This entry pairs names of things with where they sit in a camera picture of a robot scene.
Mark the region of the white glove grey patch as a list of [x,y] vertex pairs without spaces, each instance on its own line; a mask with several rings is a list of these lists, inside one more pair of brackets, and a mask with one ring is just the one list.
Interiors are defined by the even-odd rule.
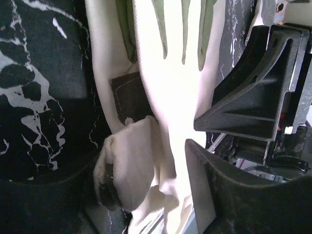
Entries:
[[185,141],[211,105],[223,0],[88,0],[96,88],[111,130],[94,172],[97,202],[132,214],[130,234],[163,215],[184,231],[193,210]]

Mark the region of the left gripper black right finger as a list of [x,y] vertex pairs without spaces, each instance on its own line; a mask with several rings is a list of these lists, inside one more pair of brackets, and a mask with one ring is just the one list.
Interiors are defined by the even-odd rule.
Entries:
[[200,234],[309,234],[312,178],[285,183],[245,172],[185,142],[187,169]]

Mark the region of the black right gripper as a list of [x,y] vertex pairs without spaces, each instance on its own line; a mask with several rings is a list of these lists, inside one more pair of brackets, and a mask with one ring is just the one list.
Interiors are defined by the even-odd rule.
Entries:
[[312,166],[310,105],[311,28],[256,26],[194,129],[218,134],[209,150],[241,170],[291,180]]

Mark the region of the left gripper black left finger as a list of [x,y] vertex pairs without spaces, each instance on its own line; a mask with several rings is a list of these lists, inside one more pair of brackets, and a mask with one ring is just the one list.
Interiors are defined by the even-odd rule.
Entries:
[[2,234],[77,234],[87,198],[94,197],[96,157],[80,158],[32,181],[0,181]]

